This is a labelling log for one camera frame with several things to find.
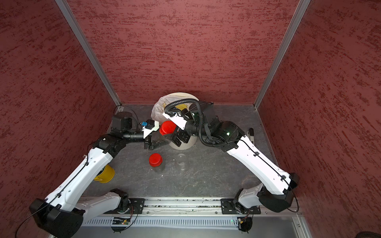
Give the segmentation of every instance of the yellow mug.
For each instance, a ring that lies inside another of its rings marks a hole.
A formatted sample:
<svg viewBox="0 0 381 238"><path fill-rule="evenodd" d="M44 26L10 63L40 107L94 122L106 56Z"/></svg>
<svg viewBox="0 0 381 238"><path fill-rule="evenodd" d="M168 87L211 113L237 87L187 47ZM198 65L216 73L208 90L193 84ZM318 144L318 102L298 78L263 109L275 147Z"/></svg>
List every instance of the yellow mug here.
<svg viewBox="0 0 381 238"><path fill-rule="evenodd" d="M110 182L112 178L114 177L114 175L115 175L115 170L111 168L111 166L106 165L103 168L103 171L101 171L101 173L94 178L94 181L98 181L102 184L105 184Z"/></svg>

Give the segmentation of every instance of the red cap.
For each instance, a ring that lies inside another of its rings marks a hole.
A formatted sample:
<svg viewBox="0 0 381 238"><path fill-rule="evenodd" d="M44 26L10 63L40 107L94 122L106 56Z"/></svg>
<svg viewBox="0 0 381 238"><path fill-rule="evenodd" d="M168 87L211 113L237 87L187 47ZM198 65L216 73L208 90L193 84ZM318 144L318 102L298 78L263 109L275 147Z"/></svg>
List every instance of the red cap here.
<svg viewBox="0 0 381 238"><path fill-rule="evenodd" d="M161 165L162 162L163 162L163 157L159 155L158 153L151 154L151 156L149 157L149 164L152 167L157 167Z"/></svg>
<svg viewBox="0 0 381 238"><path fill-rule="evenodd" d="M160 126L159 132L162 135L172 134L175 129L176 129L176 124L174 124L173 121L165 121Z"/></svg>

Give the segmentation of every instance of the aluminum frame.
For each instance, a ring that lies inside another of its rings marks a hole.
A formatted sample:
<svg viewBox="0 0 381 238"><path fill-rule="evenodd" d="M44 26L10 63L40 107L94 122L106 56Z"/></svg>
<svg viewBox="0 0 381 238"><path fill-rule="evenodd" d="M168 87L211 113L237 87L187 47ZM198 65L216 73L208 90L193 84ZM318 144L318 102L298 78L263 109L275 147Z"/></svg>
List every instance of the aluminum frame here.
<svg viewBox="0 0 381 238"><path fill-rule="evenodd" d="M81 27L79 26L77 20L75 19L75 16L73 12L70 9L70 6L66 2L66 0L55 0L59 9L61 10L62 14L64 15L67 23L70 25L70 28L73 30L75 36L77 37L79 43L81 44L83 50L85 51L87 57L89 58L90 62L93 64L94 69L98 73L99 77L101 78L104 86L106 87L107 91L109 92L112 100L116 105L121 105L122 102L120 101L117 93L115 92L113 86L111 85L109 78L107 77L106 73L104 72L101 63L99 62L98 58L96 57L93 49L91 48L89 42L87 41L85 35L83 34Z"/></svg>
<svg viewBox="0 0 381 238"><path fill-rule="evenodd" d="M78 203L90 201L96 197L83 196ZM222 197L135 197L144 198L144 208L142 216L218 216L218 217L245 217L246 214L222 214ZM254 217L297 217L303 216L300 208L298 213L284 210L282 212L273 212L264 206L260 206L261 214L254 214ZM296 210L296 202L293 201L291 210ZM100 216L115 216L115 214L102 214Z"/></svg>
<svg viewBox="0 0 381 238"><path fill-rule="evenodd" d="M312 238L311 232L304 217L297 216L293 217L292 220L294 222L295 230L299 238Z"/></svg>
<svg viewBox="0 0 381 238"><path fill-rule="evenodd" d="M296 7L296 10L294 12L294 15L290 21L290 24L288 25L287 31L285 36L283 37L283 40L279 46L278 52L275 55L274 61L272 62L272 65L270 67L269 73L267 74L266 79L263 82L262 88L258 93L257 99L255 99L254 102L254 108L257 110L259 108L260 103L262 102L262 99L264 95L266 94L267 89L270 86L270 83L278 69L278 66L280 65L280 62L283 59L283 56L285 55L287 48L296 32L296 29L298 28L300 21L303 18L303 15L310 3L310 0L300 0L298 3L298 6Z"/></svg>

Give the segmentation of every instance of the white plastic bag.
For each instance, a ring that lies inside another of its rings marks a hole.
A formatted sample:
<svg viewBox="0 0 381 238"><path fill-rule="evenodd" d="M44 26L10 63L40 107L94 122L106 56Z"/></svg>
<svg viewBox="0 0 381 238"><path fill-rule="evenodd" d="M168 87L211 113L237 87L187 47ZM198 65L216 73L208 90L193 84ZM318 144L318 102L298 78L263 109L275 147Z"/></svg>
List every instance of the white plastic bag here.
<svg viewBox="0 0 381 238"><path fill-rule="evenodd" d="M152 108L151 118L155 121L158 121L160 123L160 125L163 122L168 121L168 119L163 116L164 107L166 105L170 104L171 102L174 102L174 101L177 101L180 99L185 99L185 98L193 98L193 99L199 100L197 97L195 97L189 93L171 93L171 94L168 94L166 96L161 97L159 99L159 101L157 101L157 103L155 103L154 107ZM191 104L192 103L185 103L185 104L178 105L176 107L181 109L181 110L184 108L189 109Z"/></svg>

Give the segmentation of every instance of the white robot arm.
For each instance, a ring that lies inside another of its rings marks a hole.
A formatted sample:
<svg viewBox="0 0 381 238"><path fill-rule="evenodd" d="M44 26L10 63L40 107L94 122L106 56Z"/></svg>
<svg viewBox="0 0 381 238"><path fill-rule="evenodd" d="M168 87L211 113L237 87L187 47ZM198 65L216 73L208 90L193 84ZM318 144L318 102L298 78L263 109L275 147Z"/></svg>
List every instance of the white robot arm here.
<svg viewBox="0 0 381 238"><path fill-rule="evenodd" d="M111 160L131 142L142 142L153 150L165 141L151 141L151 132L159 129L157 121L143 122L140 132L131 131L132 114L119 112L112 118L111 133L101 136L85 159L67 179L46 198L35 199L29 206L38 227L59 238L72 237L88 220L110 210L125 213L130 208L128 194L119 189L86 203L78 203L82 193Z"/></svg>
<svg viewBox="0 0 381 238"><path fill-rule="evenodd" d="M183 103L192 103L189 111L176 108ZM187 135L198 136L202 144L221 148L261 180L262 184L238 192L235 201L238 211L244 213L252 206L264 205L281 212L291 206L294 198L292 189L299 183L298 175L289 174L272 163L233 122L220 121L211 103L195 99L178 100L165 107L163 116L177 125L175 133L179 135L178 140L187 143Z"/></svg>

